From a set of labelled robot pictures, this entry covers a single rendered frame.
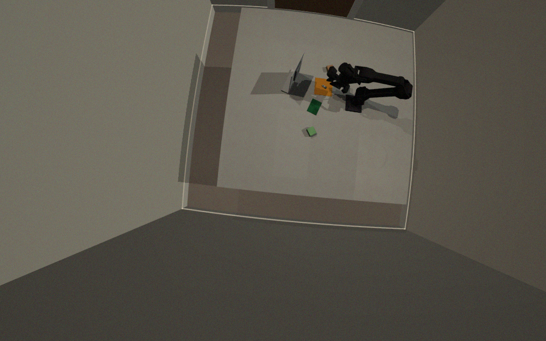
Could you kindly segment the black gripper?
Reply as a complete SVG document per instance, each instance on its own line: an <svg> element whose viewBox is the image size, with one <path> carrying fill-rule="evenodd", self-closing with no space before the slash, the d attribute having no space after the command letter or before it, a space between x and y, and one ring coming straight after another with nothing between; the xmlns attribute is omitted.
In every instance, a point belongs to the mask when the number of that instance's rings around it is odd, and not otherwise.
<svg viewBox="0 0 546 341"><path fill-rule="evenodd" d="M327 72L327 76L328 76L327 81L331 82L330 83L331 86L336 87L338 89L343 87L342 92L347 93L347 90L349 90L350 86L346 82L346 78L341 73L338 75L336 74L336 72L337 72L336 68L334 66L331 66ZM335 82L333 82L334 80Z"/></svg>

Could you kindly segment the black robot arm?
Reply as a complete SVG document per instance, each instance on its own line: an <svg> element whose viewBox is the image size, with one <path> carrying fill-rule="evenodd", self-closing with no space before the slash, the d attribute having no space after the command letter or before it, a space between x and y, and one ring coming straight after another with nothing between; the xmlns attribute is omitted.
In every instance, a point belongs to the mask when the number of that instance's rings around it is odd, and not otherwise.
<svg viewBox="0 0 546 341"><path fill-rule="evenodd" d="M357 83L360 86L361 83L377 82L387 84L388 86L395 86L373 90L369 90L365 86L357 87L355 97L350 99L353 107L364 105L365 100L369 98L395 96L398 99L410 99L412 96L412 85L403 76L385 75L384 73L378 73L371 68L360 65L355 65L355 68L353 68L351 64L347 63L341 64L338 71L346 78L348 84ZM360 72L358 73L358 71Z"/></svg>

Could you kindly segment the orange square mat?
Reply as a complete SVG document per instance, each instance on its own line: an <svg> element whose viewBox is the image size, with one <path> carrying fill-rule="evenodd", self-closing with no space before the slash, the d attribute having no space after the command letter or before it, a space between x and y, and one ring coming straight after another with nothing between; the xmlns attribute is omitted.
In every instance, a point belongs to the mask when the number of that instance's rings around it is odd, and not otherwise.
<svg viewBox="0 0 546 341"><path fill-rule="evenodd" d="M327 81L327 79L321 79L316 77L314 94L331 97L332 86L330 85L330 83L331 82ZM326 86L327 88L325 89L322 85Z"/></svg>

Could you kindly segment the green rectangular block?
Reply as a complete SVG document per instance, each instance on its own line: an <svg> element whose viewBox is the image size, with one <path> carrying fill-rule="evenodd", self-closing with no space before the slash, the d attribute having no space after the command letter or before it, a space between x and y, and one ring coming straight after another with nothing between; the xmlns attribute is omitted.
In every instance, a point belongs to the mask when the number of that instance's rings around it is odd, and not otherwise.
<svg viewBox="0 0 546 341"><path fill-rule="evenodd" d="M309 136L316 134L316 131L313 128L313 126L311 126L309 129L306 129L306 131L308 132Z"/></svg>

